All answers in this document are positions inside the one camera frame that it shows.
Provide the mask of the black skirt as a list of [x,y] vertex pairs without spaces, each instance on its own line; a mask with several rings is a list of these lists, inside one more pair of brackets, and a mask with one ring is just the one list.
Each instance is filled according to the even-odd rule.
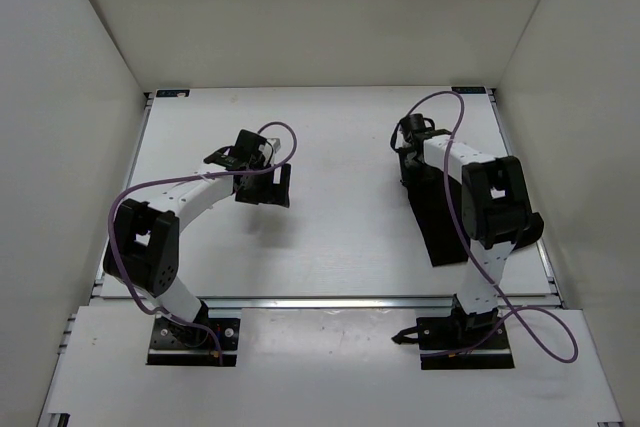
[[449,211],[443,172],[434,167],[429,168],[429,183],[405,189],[431,265],[442,267],[465,263],[468,254],[457,235]]

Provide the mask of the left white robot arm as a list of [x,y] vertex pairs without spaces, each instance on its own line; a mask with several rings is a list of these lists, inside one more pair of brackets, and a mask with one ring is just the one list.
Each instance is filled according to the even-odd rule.
[[104,272],[128,290],[146,315],[162,317],[189,348],[220,345],[206,303],[178,276],[180,237],[200,215],[227,198],[251,205],[290,205],[291,158],[262,129],[241,130],[234,144],[206,156],[192,173],[122,191],[107,220]]

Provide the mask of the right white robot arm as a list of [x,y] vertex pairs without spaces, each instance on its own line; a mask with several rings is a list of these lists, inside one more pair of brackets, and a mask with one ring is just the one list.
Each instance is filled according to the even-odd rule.
[[469,348],[494,335],[506,260],[537,241],[544,222],[516,157],[454,141],[421,114],[403,117],[391,144],[432,266],[466,265],[449,315],[418,321],[419,339],[428,350]]

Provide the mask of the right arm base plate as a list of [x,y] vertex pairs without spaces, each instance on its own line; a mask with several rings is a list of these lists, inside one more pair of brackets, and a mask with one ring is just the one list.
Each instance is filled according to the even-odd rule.
[[459,336],[445,317],[418,317],[418,345],[423,371],[513,369],[507,330],[483,328]]

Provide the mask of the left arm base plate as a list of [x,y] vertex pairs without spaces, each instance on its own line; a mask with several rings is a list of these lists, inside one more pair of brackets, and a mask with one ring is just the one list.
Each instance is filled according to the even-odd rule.
[[154,320],[146,363],[151,366],[235,367],[241,326],[240,318],[210,318],[223,354],[200,329],[188,329],[165,317]]

